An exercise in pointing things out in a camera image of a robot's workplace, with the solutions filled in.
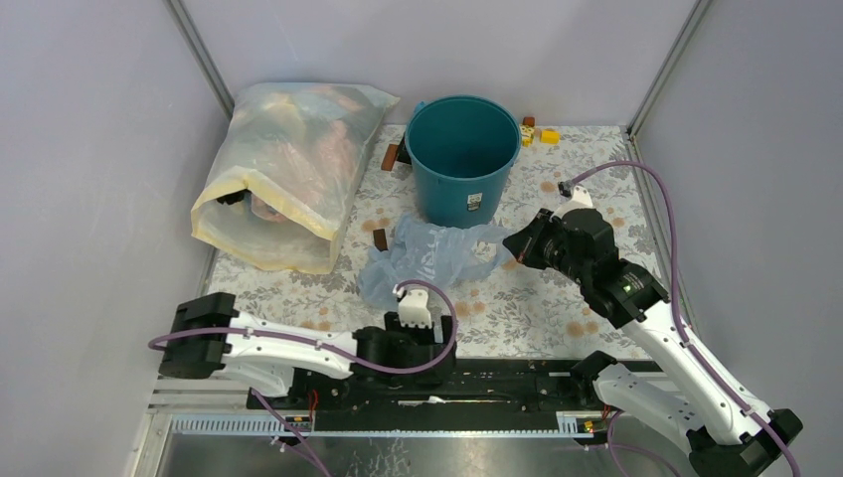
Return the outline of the teal plastic trash bin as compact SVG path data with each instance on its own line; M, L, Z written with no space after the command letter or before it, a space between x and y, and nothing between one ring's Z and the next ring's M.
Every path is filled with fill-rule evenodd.
M488 224L522 148L520 126L489 99L452 95L421 102L407 124L420 215L467 229Z

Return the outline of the small dark brown block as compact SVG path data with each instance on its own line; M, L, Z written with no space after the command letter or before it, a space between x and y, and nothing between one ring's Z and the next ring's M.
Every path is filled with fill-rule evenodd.
M389 249L387 234L384 229L373 230L373 243L378 251L387 251Z

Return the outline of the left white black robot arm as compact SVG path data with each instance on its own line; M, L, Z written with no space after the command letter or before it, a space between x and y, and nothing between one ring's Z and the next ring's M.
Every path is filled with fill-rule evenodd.
M308 395L306 373L388 387L436 383L456 362L458 323L433 324L423 289L402 290L383 326L318 331L269 322L236 308L235 295L216 292L177 306L169 333L152 339L162 352L160 375L184 380L223 377L295 408Z

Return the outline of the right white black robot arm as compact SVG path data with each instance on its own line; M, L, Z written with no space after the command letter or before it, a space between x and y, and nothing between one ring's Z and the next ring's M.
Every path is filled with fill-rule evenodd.
M557 217L542 209L503 244L519 263L575 282L589 308L642 348L680 392L674 397L641 384L616 359L594 352L572 372L575 404L625 411L671 440L700 476L760 476L779 457L800 475L788 446L801 420L790 409L769 407L719 363L673 310L660 282L620 257L613 228L598 211Z

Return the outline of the yellow toy block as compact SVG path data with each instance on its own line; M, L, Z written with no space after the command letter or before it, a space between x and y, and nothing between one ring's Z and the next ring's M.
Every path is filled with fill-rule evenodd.
M558 144L561 141L561 133L552 129L543 129L539 134L541 143L544 144Z

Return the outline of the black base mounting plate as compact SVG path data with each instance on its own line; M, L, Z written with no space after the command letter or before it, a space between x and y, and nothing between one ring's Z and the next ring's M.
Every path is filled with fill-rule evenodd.
M557 415L583 412L598 419L606 406L573 377L566 359L466 359L434 388L366 386L354 376L332 379L295 371L284 397L269 405L280 414L313 420L327 432L555 431Z

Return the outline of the large translucent stuffed bag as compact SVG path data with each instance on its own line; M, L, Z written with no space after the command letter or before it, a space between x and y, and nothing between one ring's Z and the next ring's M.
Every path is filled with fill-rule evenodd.
M192 236L261 270L332 271L379 129L399 98L365 84L241 90Z

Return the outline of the brown wooden block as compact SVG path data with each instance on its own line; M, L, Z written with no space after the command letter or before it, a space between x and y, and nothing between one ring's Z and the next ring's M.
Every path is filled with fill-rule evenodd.
M407 150L404 141L401 141L398 144L391 143L387 146L387 150L381 163L381 169L383 171L392 171L397 163L408 163Z

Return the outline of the light blue plastic trash bag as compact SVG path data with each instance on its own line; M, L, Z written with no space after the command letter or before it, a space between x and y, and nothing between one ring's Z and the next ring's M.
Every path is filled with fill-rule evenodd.
M443 291L457 282L484 280L513 258L503 246L510 235L495 224L448 228L404 214L389 248L369 250L368 261L358 274L359 295L371 306L394 311L397 298L393 288L406 280L420 279Z

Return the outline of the floral patterned table mat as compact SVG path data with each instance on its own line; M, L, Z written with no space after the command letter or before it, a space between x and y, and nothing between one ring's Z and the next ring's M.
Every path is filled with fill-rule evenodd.
M617 126L564 126L558 144L524 148L509 175L494 221L510 231L526 226L542 208L561 200L557 185L597 167L586 181L592 200L612 225L623 257L661 275L661 261L633 169L626 166L625 136ZM285 325L321 331L381 325L381 310L359 296L357 277L373 247L373 233L395 231L398 219L416 211L411 168L382 167L387 148L404 130L383 127L357 192L348 232L335 268L328 274L262 271L219 253L208 274L210 292L236 295L250 314ZM595 350L619 359L641 360L643 351L591 311L577 288L553 271L508 261L480 281L446 290L459 321L462 357L582 358Z

